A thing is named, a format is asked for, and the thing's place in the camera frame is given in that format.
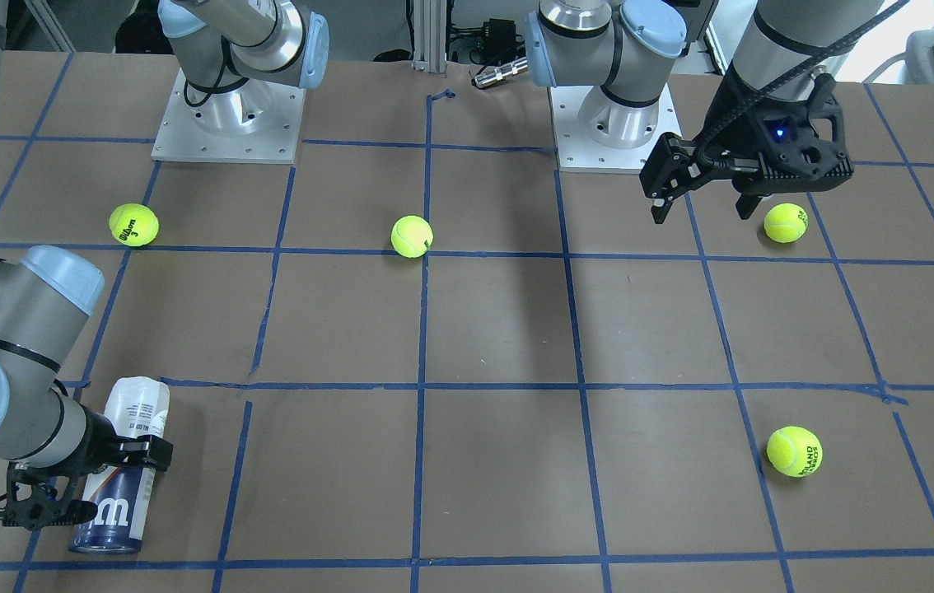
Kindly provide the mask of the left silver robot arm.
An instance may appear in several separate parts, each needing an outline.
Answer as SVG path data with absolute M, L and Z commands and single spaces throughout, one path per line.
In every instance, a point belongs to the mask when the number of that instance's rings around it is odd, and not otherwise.
M 582 121 L 609 147 L 654 139 L 639 180 L 662 224 L 675 200 L 729 180 L 741 219 L 762 198 L 824 192 L 850 180 L 836 60 L 884 20 L 877 1 L 759 1 L 693 139 L 645 130 L 688 42 L 664 1 L 542 1 L 525 56 L 538 86 L 584 86 Z

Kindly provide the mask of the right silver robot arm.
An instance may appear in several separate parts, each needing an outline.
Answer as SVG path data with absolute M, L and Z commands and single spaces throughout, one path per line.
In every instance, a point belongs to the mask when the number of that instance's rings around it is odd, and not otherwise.
M 0 1 L 0 74 L 7 2 Z M 0 460 L 7 462 L 0 523 L 40 530 L 98 515 L 76 496 L 104 468 L 169 469 L 173 446 L 159 436 L 126 437 L 65 393 L 58 375 L 103 288 L 91 262 L 34 246 L 18 263 L 0 258 Z

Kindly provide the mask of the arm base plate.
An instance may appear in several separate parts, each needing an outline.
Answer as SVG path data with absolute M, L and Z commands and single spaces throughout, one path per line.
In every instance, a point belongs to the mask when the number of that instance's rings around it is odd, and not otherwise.
M 297 160 L 306 90 L 249 80 L 203 101 L 178 72 L 151 157 L 185 164 L 273 164 Z
M 564 173 L 637 174 L 660 135 L 681 134 L 668 86 L 641 108 L 618 104 L 599 86 L 550 87 L 549 102 Z

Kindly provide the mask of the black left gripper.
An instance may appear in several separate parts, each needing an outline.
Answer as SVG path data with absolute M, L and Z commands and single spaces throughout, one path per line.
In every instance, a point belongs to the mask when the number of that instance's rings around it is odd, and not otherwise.
M 832 190 L 846 183 L 854 166 L 846 147 L 843 109 L 827 72 L 801 100 L 765 96 L 729 124 L 721 121 L 754 94 L 737 72 L 729 72 L 709 106 L 702 131 L 692 140 L 662 133 L 639 173 L 651 217 L 665 222 L 677 198 L 692 188 L 692 166 L 714 179 L 729 179 L 740 193 L 736 213 L 750 219 L 773 193 Z

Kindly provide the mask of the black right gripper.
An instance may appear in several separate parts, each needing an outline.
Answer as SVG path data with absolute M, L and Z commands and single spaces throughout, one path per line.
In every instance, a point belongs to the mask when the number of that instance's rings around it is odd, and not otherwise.
M 166 472 L 174 449 L 173 443 L 161 437 L 118 437 L 105 416 L 85 412 L 82 441 L 67 458 L 50 465 L 9 463 L 7 494 L 0 495 L 0 522 L 7 528 L 41 530 L 90 521 L 96 507 L 75 498 L 84 476 L 108 462 L 115 468 Z

